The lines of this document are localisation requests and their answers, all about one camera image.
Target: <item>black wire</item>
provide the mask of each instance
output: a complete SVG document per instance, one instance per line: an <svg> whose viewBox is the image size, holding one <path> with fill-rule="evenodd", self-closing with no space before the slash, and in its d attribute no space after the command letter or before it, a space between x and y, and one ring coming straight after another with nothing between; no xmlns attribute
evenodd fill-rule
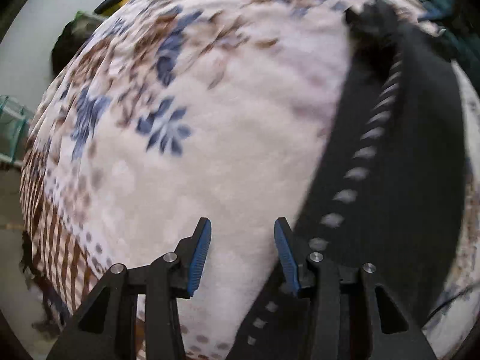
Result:
<svg viewBox="0 0 480 360"><path fill-rule="evenodd" d="M444 307L448 306L451 304L453 301L457 300L458 298L464 296L465 294L473 291L476 287L480 287L480 281L477 281L473 284L470 284L469 286L466 286L463 290L461 290L458 294L453 296L452 298L446 300L445 302L442 302L440 306L438 306L435 310L433 310L427 317L427 321L425 322L425 325L430 322L430 320L438 313L441 311Z"/></svg>

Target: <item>black fabric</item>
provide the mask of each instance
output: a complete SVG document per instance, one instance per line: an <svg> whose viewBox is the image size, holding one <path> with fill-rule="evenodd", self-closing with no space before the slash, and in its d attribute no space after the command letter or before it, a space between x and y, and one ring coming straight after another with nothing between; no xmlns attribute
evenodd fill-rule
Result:
<svg viewBox="0 0 480 360"><path fill-rule="evenodd" d="M393 9L382 1L359 16L347 14L363 47L353 57L327 149L294 231L327 240L324 254L337 263L374 263L421 326L442 290L461 226L462 109L451 65L433 52L432 39L392 17ZM380 139L361 141L397 53L403 62L393 114ZM332 200L351 188L345 174L358 166L355 151L369 144L377 154L360 160L368 161L369 175L356 185L356 201ZM344 218L339 228L320 224L331 212ZM280 293L282 276L277 267L242 323L229 360L297 357L308 302ZM268 302L278 309L265 316ZM260 314L268 317L262 329L252 325ZM256 341L249 343L248 337Z"/></svg>

